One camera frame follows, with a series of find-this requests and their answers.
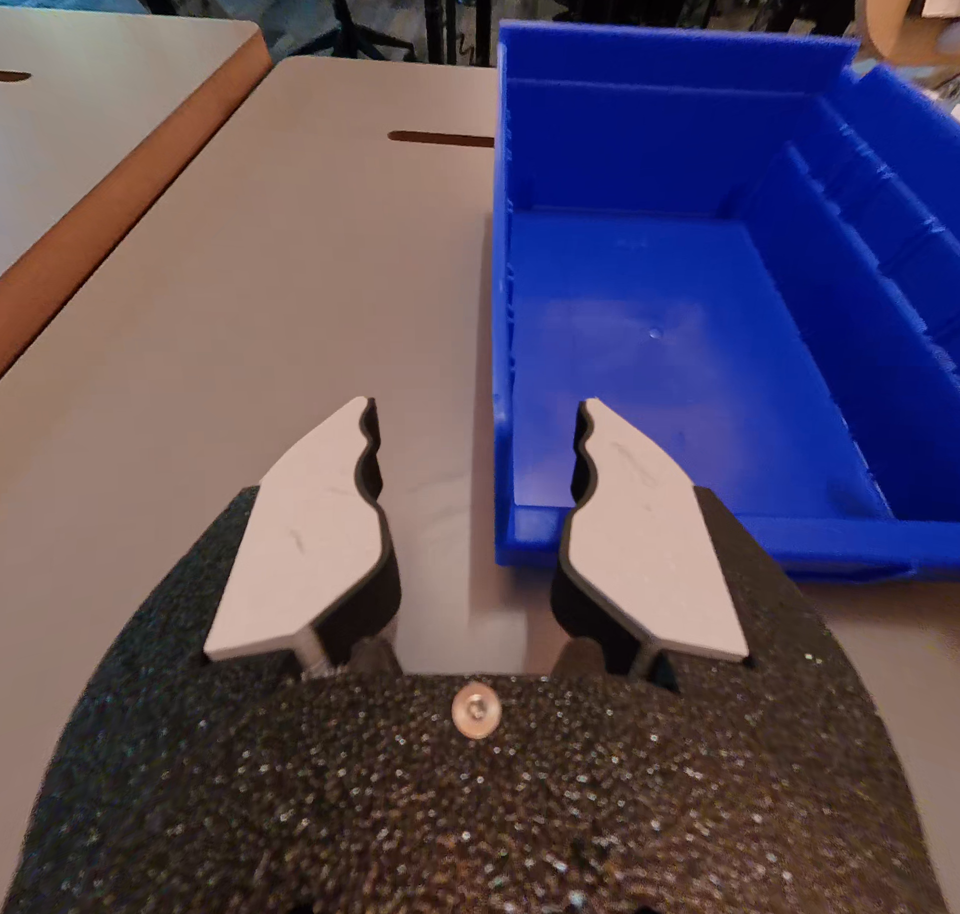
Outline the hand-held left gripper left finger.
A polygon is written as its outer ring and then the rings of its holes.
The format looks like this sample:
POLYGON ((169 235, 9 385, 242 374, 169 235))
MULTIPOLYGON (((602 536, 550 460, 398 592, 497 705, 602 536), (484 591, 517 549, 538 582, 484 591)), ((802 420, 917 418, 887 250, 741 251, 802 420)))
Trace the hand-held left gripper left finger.
POLYGON ((203 644, 212 663, 276 652, 336 670, 382 634, 402 603, 387 516, 378 406, 358 396, 261 479, 203 644))

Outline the black tripod stand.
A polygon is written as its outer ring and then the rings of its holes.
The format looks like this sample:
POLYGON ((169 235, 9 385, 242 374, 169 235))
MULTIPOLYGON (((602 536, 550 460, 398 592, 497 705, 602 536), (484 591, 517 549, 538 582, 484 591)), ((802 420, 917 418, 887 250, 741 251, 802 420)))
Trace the black tripod stand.
MULTIPOLYGON (((471 0, 473 16, 474 67, 491 66, 493 47, 493 1, 471 0)), ((459 57, 460 28, 458 0, 421 0, 424 12, 427 62, 432 65, 456 66, 459 57)))

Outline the blue plastic bin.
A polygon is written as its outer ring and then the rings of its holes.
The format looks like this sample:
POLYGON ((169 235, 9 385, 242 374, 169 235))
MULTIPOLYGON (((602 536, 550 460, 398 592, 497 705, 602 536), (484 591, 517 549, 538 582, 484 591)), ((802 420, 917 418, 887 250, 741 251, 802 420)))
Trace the blue plastic bin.
POLYGON ((797 579, 958 576, 958 122, 856 50, 501 24, 498 564, 554 560, 595 397, 797 579))

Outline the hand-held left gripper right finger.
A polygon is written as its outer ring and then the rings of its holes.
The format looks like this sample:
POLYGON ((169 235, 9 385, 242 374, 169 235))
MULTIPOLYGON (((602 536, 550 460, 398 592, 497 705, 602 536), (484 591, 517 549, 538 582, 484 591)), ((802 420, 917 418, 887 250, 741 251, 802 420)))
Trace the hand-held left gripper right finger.
POLYGON ((693 481, 597 398, 577 408, 573 505, 549 603, 558 670, 645 678, 668 653, 742 665, 750 648, 693 481))

